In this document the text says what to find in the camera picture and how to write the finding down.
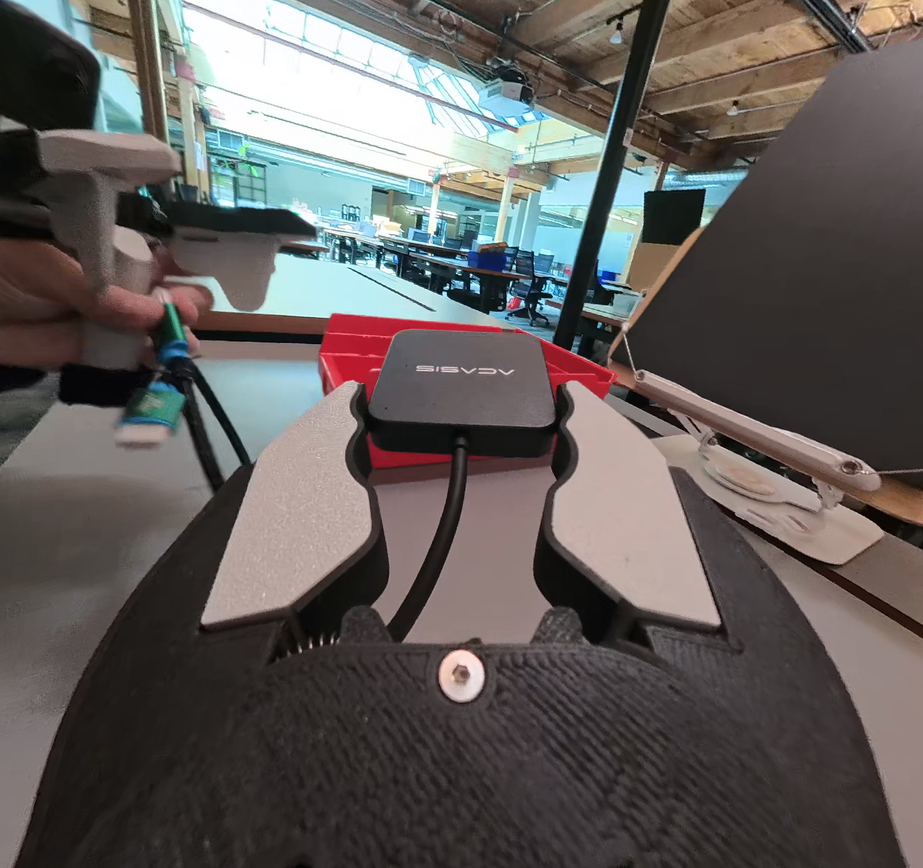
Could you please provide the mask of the black metal pole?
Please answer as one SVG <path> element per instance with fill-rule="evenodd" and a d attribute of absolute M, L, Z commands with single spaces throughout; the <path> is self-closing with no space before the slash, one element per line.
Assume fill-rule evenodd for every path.
<path fill-rule="evenodd" d="M 596 275 L 596 262 L 606 234 L 609 214 L 617 194 L 634 128 L 647 89 L 670 0 L 642 0 L 640 18 L 631 43 L 626 69 L 619 85 L 605 146 L 587 209 L 571 277 L 553 343 L 570 352 L 583 313 L 585 297 Z"/>

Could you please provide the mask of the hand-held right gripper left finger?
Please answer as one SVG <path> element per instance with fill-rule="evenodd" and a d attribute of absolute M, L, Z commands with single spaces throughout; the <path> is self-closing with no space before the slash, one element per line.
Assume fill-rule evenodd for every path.
<path fill-rule="evenodd" d="M 347 381 L 257 459 L 201 627 L 293 622 L 340 631 L 388 580 L 387 543 L 366 441 L 363 384 Z"/>

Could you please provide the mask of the row of office desks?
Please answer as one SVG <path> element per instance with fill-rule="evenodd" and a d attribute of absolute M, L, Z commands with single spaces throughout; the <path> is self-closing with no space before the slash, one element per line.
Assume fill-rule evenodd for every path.
<path fill-rule="evenodd" d="M 374 262 L 381 271 L 391 263 L 398 278 L 450 297 L 465 306 L 490 314 L 502 309 L 509 319 L 527 320 L 530 326 L 548 323 L 543 306 L 561 309 L 569 277 L 553 270 L 547 256 L 507 250 L 507 271 L 470 269 L 469 251 L 457 241 L 447 246 L 399 236 L 372 236 L 354 226 L 322 226 L 329 257 L 342 264 Z"/>

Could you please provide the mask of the person's left hand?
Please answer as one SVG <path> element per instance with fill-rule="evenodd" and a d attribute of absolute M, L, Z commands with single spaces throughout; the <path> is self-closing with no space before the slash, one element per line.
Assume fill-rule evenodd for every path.
<path fill-rule="evenodd" d="M 77 261 L 53 245 L 2 239 L 2 367 L 52 371 L 76 363 L 90 324 L 146 341 L 163 313 L 150 292 L 93 291 Z"/>

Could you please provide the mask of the wooden post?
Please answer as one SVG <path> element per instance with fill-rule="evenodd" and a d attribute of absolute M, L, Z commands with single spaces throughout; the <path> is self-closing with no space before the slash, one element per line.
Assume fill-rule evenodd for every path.
<path fill-rule="evenodd" d="M 144 131 L 169 143 L 162 51 L 155 0 L 127 0 Z"/>

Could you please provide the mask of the white tablet stand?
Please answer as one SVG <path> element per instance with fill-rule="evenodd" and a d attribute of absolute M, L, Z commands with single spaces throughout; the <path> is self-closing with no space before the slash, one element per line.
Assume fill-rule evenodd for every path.
<path fill-rule="evenodd" d="M 872 493 L 881 487 L 881 475 L 866 462 L 735 412 L 647 370 L 634 372 L 634 388 L 666 408 L 686 430 L 686 436 L 657 444 L 667 463 L 686 471 L 739 521 L 830 566 L 851 562 L 882 539 L 879 526 L 843 506 L 846 489 Z M 722 447 L 719 435 L 802 473 L 813 488 Z"/>

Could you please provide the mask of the black panel with wooden rim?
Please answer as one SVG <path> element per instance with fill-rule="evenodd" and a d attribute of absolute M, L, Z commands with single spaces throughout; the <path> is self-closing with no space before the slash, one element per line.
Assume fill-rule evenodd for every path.
<path fill-rule="evenodd" d="M 859 459 L 847 492 L 921 525 L 922 46 L 841 61 L 676 252 L 610 348 Z"/>

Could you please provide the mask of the red plastic bin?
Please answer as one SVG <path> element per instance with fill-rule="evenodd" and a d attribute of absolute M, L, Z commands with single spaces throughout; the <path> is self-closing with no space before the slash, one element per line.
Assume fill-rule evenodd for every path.
<path fill-rule="evenodd" d="M 367 316 L 348 316 L 336 314 L 329 320 L 328 331 L 324 341 L 321 344 L 319 354 L 319 368 L 322 377 L 322 383 L 325 393 L 330 394 L 333 390 L 347 381 L 356 381 L 363 384 L 367 406 L 372 395 L 375 381 L 379 370 L 383 364 L 384 357 L 390 346 L 393 336 L 400 331 L 425 329 L 425 330 L 449 330 L 449 331 L 489 331 L 501 332 L 500 328 L 461 325 L 445 322 L 423 322 L 413 320 L 386 319 Z M 604 368 L 594 366 L 580 356 L 562 351 L 550 343 L 540 340 L 544 350 L 545 360 L 548 366 L 548 374 L 555 394 L 557 406 L 557 394 L 561 384 L 567 381 L 577 380 L 581 382 L 588 390 L 597 397 L 606 401 L 606 395 L 609 392 L 612 376 Z M 558 425 L 557 434 L 560 424 L 560 416 L 557 407 Z M 450 455 L 423 455 L 408 453 L 393 453 L 382 451 L 377 448 L 370 438 L 367 428 L 368 416 L 366 416 L 366 441 L 370 453 L 371 464 L 375 469 L 414 467 L 422 465 L 448 465 L 455 463 L 455 453 L 462 449 L 464 451 L 463 463 L 468 461 L 484 461 L 491 458 L 471 457 L 468 454 L 467 446 L 459 440 L 453 447 Z M 553 451 L 555 441 L 551 451 L 536 460 L 544 460 Z M 532 460 L 527 458 L 499 458 L 500 460 Z"/>

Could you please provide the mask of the black usb hub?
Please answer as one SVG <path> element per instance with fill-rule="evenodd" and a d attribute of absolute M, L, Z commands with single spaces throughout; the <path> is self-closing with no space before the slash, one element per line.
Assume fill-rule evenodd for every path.
<path fill-rule="evenodd" d="M 390 343 L 367 407 L 375 446 L 393 453 L 540 458 L 558 414 L 539 339 L 521 332 L 413 329 Z"/>

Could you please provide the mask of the ceiling projector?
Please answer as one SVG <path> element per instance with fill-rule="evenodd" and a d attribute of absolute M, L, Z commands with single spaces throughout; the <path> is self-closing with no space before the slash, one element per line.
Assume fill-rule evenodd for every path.
<path fill-rule="evenodd" d="M 534 108 L 535 94 L 528 78 L 515 66 L 502 66 L 497 76 L 477 93 L 477 105 L 497 118 L 518 118 Z"/>

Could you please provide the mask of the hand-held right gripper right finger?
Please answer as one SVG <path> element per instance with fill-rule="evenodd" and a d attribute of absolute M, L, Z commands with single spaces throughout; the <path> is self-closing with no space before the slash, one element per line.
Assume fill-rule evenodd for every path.
<path fill-rule="evenodd" d="M 694 631 L 722 626 L 670 467 L 628 418 L 577 380 L 560 416 L 536 541 L 536 584 L 586 631 L 612 619 Z"/>

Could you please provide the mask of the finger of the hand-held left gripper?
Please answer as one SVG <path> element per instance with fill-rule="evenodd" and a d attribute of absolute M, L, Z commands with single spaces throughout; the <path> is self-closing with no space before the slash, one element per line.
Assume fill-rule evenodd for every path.
<path fill-rule="evenodd" d="M 44 176 L 33 192 L 48 209 L 55 241 L 76 255 L 91 288 L 148 291 L 153 256 L 139 233 L 116 225 L 119 197 L 176 176 L 179 155 L 147 134 L 86 130 L 40 132 L 37 151 Z"/>
<path fill-rule="evenodd" d="M 287 209 L 155 206 L 153 234 L 185 277 L 209 277 L 234 309 L 265 302 L 282 247 L 317 239 L 317 228 Z"/>

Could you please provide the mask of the cardboard box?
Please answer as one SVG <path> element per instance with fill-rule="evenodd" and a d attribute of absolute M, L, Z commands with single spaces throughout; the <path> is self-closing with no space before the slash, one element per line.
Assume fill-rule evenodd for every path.
<path fill-rule="evenodd" d="M 665 281 L 662 275 L 669 276 L 674 271 L 704 229 L 697 228 L 676 246 L 640 241 L 630 254 L 624 284 L 637 293 L 648 293 L 659 288 Z"/>

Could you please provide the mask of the green potted plant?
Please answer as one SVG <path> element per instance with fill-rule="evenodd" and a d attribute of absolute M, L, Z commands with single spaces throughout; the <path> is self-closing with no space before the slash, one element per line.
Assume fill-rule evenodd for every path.
<path fill-rule="evenodd" d="M 257 180 L 263 178 L 262 168 L 252 164 L 241 146 L 228 149 L 213 141 L 209 143 L 209 155 L 212 171 L 219 176 Z"/>

